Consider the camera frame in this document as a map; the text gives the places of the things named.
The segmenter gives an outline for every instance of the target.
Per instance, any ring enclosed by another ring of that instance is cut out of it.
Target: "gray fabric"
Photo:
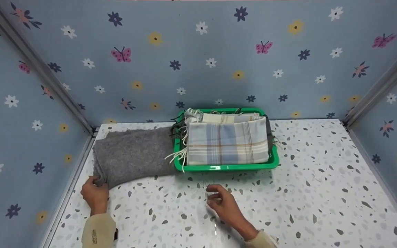
[[[94,144],[94,175],[96,185],[108,188],[146,176],[179,173],[164,158],[173,152],[170,128],[110,132]]]

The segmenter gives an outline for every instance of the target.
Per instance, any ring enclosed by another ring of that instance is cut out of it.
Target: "beige sleeve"
[[[112,248],[115,221],[108,214],[93,215],[85,222],[82,248]]]
[[[272,242],[271,237],[260,231],[257,236],[246,242],[247,248],[276,248],[275,244]]]

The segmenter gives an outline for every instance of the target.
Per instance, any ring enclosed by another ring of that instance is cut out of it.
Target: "person's arm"
[[[108,186],[97,187],[93,184],[95,177],[90,176],[82,186],[83,199],[91,208],[90,218],[85,222],[82,232],[83,248],[112,248],[115,221],[107,214]]]
[[[208,196],[208,206],[222,221],[233,227],[244,238],[248,248],[276,248],[267,234],[259,232],[244,218],[234,196],[222,185],[208,185],[206,191],[216,192]]]

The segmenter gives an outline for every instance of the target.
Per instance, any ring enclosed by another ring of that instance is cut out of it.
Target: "hand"
[[[91,215],[105,214],[107,212],[108,197],[110,192],[108,185],[105,183],[101,187],[97,187],[93,181],[97,177],[89,176],[88,180],[82,185],[81,194],[83,199],[91,208]]]
[[[236,229],[246,241],[252,240],[257,236],[258,230],[244,218],[234,196],[222,185],[208,185],[206,191],[217,192],[208,196],[207,203],[222,221]]]

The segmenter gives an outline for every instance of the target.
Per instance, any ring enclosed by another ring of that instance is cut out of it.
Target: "terrazzo floor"
[[[103,124],[108,132],[171,123]],[[271,121],[279,140],[273,170],[186,173],[138,179],[110,190],[117,248],[234,248],[241,237],[205,204],[205,186],[221,184],[257,229],[280,248],[397,248],[397,213],[339,120]],[[80,195],[93,173],[85,162],[51,248],[81,248],[90,209]]]

